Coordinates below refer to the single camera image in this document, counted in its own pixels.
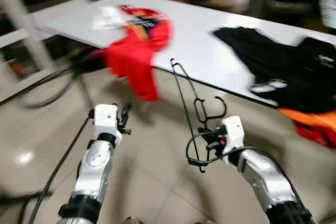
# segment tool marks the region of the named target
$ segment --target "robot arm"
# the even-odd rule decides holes
[[[95,107],[95,140],[85,153],[79,177],[67,204],[61,206],[59,224],[96,224],[107,190],[107,179],[112,169],[113,152],[122,141],[130,106],[122,112],[121,124],[116,105],[100,104]]]
[[[226,132],[223,153],[244,146],[244,130],[238,116],[223,119],[222,130]],[[256,150],[242,149],[225,156],[223,160],[227,164],[235,165],[238,172],[251,185],[271,224],[314,223],[309,211],[297,198],[287,176],[267,156]]]

